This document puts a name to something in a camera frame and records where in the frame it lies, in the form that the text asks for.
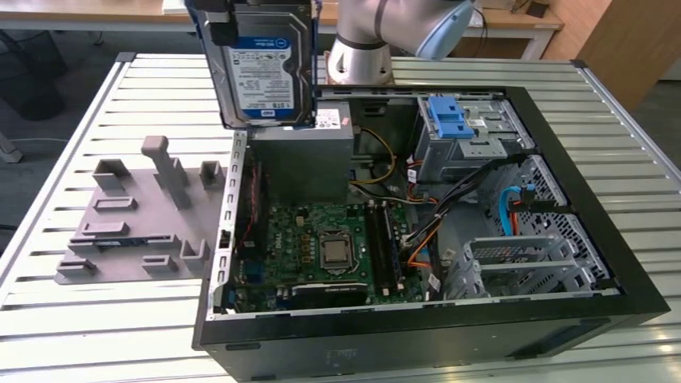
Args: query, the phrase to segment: hard disk drive label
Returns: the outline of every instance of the hard disk drive label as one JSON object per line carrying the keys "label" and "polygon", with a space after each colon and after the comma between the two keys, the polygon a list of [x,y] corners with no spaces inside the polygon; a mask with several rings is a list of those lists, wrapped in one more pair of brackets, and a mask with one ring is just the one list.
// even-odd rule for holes
{"label": "hard disk drive label", "polygon": [[284,70],[292,54],[288,39],[240,37],[228,51],[244,113],[254,118],[294,113],[294,79]]}

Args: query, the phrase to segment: black cable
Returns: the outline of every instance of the black cable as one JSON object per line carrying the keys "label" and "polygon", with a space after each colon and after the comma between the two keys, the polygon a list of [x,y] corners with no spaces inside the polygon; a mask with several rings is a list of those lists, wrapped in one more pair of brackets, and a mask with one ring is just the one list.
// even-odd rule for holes
{"label": "black cable", "polygon": [[496,170],[499,167],[518,164],[526,161],[528,155],[526,153],[519,153],[508,156],[507,158],[502,158],[498,160],[491,160],[486,165],[478,168],[472,173],[470,173],[464,178],[462,178],[456,183],[452,189],[447,192],[447,194],[440,199],[436,207],[434,208],[434,212],[431,213],[431,218],[423,222],[426,224],[422,225],[415,231],[412,235],[406,239],[407,242],[419,238],[434,225],[436,225],[447,213],[450,212],[450,206],[459,201],[462,197],[464,197],[468,193],[475,191],[480,184],[483,183],[488,174]]}
{"label": "black cable", "polygon": [[480,14],[480,17],[483,18],[483,32],[480,34],[480,43],[478,44],[476,54],[474,54],[474,57],[478,57],[479,54],[483,52],[483,48],[484,48],[486,44],[488,43],[490,28],[488,28],[488,19],[486,18],[486,14],[478,8],[474,8],[474,10]]}

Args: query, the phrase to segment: slatted metal surface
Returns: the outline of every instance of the slatted metal surface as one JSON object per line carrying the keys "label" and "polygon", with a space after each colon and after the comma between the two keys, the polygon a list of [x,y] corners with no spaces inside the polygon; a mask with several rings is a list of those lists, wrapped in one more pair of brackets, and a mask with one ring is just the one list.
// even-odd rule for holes
{"label": "slatted metal surface", "polygon": [[[326,381],[593,380],[680,381],[681,195],[675,169],[623,121],[589,74],[568,63],[396,59],[400,84],[526,86],[616,226],[673,308],[635,329],[617,330],[550,360],[499,362],[326,378]],[[66,154],[0,259],[0,374],[18,381],[230,381],[206,353],[192,351],[199,280],[59,286],[52,275],[80,222],[103,158],[148,168],[147,135],[172,138],[186,168],[226,160],[231,134],[204,57],[140,54],[118,63]]]}

